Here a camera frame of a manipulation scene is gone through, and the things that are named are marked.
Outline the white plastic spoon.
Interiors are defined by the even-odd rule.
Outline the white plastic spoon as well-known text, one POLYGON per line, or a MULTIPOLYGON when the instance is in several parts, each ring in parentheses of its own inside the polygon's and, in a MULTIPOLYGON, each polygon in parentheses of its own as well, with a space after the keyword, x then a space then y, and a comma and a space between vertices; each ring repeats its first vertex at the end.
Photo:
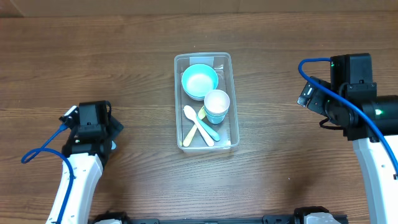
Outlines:
POLYGON ((209 134, 203 129, 203 127, 200 125, 200 123, 197 120, 197 116, 198 113, 195 112, 195 110, 189 106, 189 105, 185 105, 183 107, 183 112, 185 113, 185 116, 193 121, 195 123, 195 125, 197 126, 197 129, 199 130, 201 136, 203 137, 203 139, 205 140, 206 144, 208 146, 214 146, 214 140, 209 136, 209 134))

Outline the yellow plastic utensil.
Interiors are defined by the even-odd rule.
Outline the yellow plastic utensil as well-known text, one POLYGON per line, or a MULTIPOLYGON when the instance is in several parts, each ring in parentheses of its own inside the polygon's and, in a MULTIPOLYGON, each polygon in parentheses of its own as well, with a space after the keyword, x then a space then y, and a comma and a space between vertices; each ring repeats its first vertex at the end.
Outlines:
MULTIPOLYGON (((202 106, 201 109, 200 109, 199 112, 198 112, 198 117, 199 117, 200 119, 203 119, 205 116, 206 116, 206 113, 205 113, 205 106, 202 106)), ((191 130, 190 130, 190 131, 188 132, 188 134, 185 136, 185 139, 183 140, 183 146, 184 146, 184 147, 188 147, 188 146, 191 144, 192 139, 193 139, 193 137, 194 137, 196 131, 197 131, 197 126, 194 124, 193 127, 191 128, 191 130)))

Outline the light blue plastic bowl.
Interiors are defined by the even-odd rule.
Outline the light blue plastic bowl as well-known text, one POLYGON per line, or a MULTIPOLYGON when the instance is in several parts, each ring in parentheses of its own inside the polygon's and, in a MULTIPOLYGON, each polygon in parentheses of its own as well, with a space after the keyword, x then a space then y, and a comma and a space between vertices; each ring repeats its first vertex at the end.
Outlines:
POLYGON ((194 64, 183 72, 181 81, 185 93, 190 98, 201 101, 209 91, 217 89, 219 78, 209 65, 194 64))

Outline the pink plastic cup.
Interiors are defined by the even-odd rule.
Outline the pink plastic cup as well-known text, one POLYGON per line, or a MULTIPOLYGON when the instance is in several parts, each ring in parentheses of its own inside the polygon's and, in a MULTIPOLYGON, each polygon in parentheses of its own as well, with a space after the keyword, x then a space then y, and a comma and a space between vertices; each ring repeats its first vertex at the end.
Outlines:
POLYGON ((223 90, 211 90, 205 96, 204 105, 212 114, 223 114, 229 109, 230 98, 223 90))

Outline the light blue plastic fork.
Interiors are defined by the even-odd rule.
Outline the light blue plastic fork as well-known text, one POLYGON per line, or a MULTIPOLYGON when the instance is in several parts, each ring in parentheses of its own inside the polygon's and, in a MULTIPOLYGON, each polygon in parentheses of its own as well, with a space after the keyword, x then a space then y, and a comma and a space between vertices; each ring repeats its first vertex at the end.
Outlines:
POLYGON ((111 150, 115 150, 115 149, 116 149, 116 143, 114 141, 112 141, 111 150))

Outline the green plastic cup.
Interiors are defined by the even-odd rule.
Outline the green plastic cup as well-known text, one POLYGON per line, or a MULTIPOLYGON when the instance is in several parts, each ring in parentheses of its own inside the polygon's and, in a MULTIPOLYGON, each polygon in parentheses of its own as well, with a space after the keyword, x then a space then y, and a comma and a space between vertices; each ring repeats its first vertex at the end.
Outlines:
POLYGON ((212 113, 205 109, 205 113, 208 119, 224 120, 225 116, 228 114, 228 110, 224 111, 223 113, 212 113))

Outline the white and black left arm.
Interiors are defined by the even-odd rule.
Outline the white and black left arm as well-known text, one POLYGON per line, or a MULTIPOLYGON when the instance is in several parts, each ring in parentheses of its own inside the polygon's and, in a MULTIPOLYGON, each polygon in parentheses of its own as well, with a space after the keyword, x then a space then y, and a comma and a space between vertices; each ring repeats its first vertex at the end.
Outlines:
POLYGON ((60 152, 62 177, 47 223, 87 223, 93 195, 124 126, 111 103, 72 106, 60 121, 70 130, 60 152))

